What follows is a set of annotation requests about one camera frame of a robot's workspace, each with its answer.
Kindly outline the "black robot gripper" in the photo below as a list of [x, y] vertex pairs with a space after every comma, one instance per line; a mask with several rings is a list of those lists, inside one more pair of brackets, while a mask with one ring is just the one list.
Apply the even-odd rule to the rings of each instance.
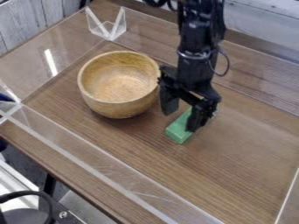
[[185, 130], [194, 132], [212, 118], [221, 101], [220, 94], [212, 87], [218, 51], [177, 51], [177, 67], [160, 66], [160, 106], [165, 116], [178, 108], [178, 100], [190, 105]]

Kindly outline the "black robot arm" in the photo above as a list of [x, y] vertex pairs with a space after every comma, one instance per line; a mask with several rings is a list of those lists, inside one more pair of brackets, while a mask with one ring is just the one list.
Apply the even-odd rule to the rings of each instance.
[[177, 25], [177, 66], [160, 67], [160, 103], [165, 115], [177, 110], [180, 101], [190, 105], [185, 129], [193, 132], [212, 118], [221, 101], [210, 82], [225, 34], [224, 0], [178, 2]]

